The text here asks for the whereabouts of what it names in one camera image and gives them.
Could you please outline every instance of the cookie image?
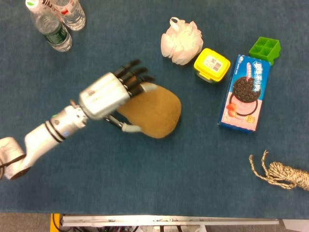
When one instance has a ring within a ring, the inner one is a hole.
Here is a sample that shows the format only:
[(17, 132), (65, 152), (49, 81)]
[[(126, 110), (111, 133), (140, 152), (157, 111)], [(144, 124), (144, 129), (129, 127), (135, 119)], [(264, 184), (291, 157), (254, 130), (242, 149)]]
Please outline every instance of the cookie image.
[(239, 78), (233, 85), (234, 96), (244, 103), (256, 101), (259, 98), (261, 91), (254, 92), (253, 83), (253, 78), (249, 78), (248, 80), (246, 80), (245, 76)]
[(238, 100), (238, 98), (232, 93), (229, 99), (229, 105), (227, 105), (228, 110), (233, 110), (239, 116), (247, 116), (253, 114), (258, 106), (258, 101), (245, 103)]
[(255, 122), (255, 117), (251, 116), (251, 115), (247, 115), (245, 117), (246, 122), (248, 123), (254, 123)]

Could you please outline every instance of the yellow container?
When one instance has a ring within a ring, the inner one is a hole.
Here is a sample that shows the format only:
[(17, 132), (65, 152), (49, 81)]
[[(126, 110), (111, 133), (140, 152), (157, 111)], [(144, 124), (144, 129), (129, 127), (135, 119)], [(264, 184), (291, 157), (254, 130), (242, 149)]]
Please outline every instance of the yellow container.
[(220, 54), (205, 48), (197, 57), (194, 68), (203, 80), (216, 83), (222, 80), (231, 62)]

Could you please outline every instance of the robotic hand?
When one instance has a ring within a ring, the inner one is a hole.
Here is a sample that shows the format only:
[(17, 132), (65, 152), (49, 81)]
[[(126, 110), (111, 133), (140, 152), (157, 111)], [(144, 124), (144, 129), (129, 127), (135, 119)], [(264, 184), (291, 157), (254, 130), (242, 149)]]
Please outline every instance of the robotic hand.
[(70, 106), (28, 133), (25, 136), (27, 154), (14, 138), (1, 139), (0, 178), (3, 175), (8, 179), (22, 176), (40, 156), (85, 127), (89, 118), (106, 119), (122, 131), (140, 131), (138, 126), (119, 122), (111, 115), (130, 98), (156, 88), (155, 84), (149, 83), (154, 78), (150, 76), (138, 78), (139, 74), (147, 71), (146, 68), (129, 70), (139, 63), (139, 60), (134, 60), (113, 73), (103, 75), (80, 93), (79, 105), (71, 101)]

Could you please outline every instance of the cookie box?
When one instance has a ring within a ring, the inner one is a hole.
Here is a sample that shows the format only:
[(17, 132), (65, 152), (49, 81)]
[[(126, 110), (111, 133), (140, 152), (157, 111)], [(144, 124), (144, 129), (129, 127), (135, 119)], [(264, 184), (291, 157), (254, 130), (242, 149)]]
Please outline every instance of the cookie box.
[(238, 55), (218, 124), (244, 132), (256, 130), (270, 63)]

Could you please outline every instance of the water bottle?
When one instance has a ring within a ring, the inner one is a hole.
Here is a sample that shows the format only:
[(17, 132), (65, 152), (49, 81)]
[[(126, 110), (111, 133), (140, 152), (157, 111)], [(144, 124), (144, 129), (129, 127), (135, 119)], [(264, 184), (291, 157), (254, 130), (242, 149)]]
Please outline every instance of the water bottle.
[(62, 22), (62, 18), (60, 16), (60, 13), (55, 7), (52, 5), (52, 3), (49, 0), (40, 0), (40, 2), (50, 9), (50, 11), (57, 16), (57, 18)]
[(34, 26), (43, 34), (49, 44), (59, 52), (66, 52), (72, 47), (72, 37), (65, 26), (39, 0), (26, 0)]
[(85, 13), (78, 0), (50, 0), (50, 2), (71, 30), (81, 30), (85, 26)]

